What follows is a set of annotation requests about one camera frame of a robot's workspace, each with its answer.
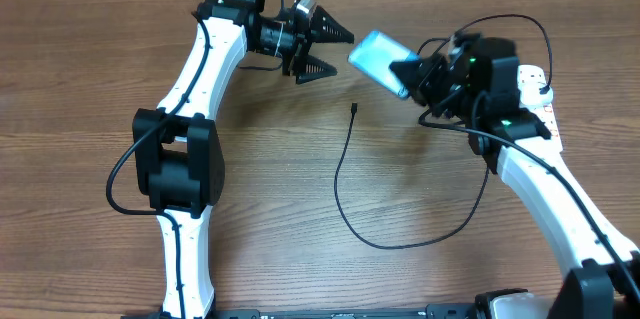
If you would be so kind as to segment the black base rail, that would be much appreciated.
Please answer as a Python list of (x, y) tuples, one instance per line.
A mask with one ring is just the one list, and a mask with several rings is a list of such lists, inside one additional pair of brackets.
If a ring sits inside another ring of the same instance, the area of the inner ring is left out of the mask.
[(546, 318), (551, 304), (532, 296), (511, 296), (498, 299), (487, 308), (473, 303), (429, 304), (418, 309), (377, 309), (343, 311), (282, 311), (258, 310), (212, 311), (211, 319), (472, 319), (472, 318)]

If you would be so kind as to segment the white power strip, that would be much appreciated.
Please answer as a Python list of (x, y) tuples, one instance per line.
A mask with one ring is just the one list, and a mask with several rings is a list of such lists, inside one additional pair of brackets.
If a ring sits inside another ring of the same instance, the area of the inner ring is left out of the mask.
[(563, 145), (558, 128), (558, 122), (553, 109), (554, 92), (549, 89), (541, 93), (547, 80), (542, 68), (534, 65), (520, 65), (517, 77), (520, 90), (520, 107), (536, 114), (551, 133), (551, 142), (558, 152), (563, 151)]

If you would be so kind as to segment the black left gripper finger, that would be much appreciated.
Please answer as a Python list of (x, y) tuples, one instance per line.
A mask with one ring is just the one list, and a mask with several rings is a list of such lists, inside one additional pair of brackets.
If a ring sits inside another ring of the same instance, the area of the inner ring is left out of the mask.
[(297, 84), (306, 84), (317, 79), (336, 76), (337, 69), (314, 56), (306, 55), (295, 61), (294, 74)]
[(310, 22), (315, 43), (354, 43), (354, 34), (340, 25), (322, 6), (317, 6)]

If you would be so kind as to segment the white charger plug adapter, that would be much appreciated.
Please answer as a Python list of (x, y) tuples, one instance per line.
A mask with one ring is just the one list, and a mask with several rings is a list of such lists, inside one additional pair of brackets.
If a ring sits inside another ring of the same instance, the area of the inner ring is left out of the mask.
[(545, 93), (542, 93), (542, 89), (543, 86), (536, 82), (520, 83), (520, 106), (523, 108), (532, 108), (551, 104), (554, 99), (553, 90), (548, 89)]

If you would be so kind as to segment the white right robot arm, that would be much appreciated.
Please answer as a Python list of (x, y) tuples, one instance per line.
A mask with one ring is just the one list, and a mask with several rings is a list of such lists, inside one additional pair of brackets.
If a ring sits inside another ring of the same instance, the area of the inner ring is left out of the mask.
[(428, 113), (463, 121), (472, 151), (528, 209), (563, 276), (547, 317), (638, 317), (639, 248), (564, 163), (549, 83), (521, 65), (513, 41), (464, 35), (447, 55), (408, 56), (389, 69)]

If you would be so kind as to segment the blue Galaxy smartphone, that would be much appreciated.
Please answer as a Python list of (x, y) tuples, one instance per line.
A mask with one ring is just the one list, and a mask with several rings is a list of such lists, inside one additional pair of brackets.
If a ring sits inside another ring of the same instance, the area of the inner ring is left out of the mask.
[(419, 56), (380, 31), (371, 31), (349, 54), (348, 62), (400, 99), (409, 91), (390, 70), (395, 62), (415, 61)]

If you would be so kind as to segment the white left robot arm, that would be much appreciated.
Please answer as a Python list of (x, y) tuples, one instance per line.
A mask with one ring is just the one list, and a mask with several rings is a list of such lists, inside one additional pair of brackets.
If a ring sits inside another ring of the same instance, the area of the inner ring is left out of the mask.
[(209, 222), (220, 199), (225, 163), (216, 117), (232, 74), (247, 53), (280, 59), (299, 84), (334, 76), (310, 55), (315, 43), (347, 43), (353, 34), (315, 0), (295, 0), (275, 17), (266, 0), (204, 0), (182, 72), (154, 110), (132, 123), (140, 192), (163, 239), (166, 291), (158, 318), (209, 318), (215, 289), (209, 270)]

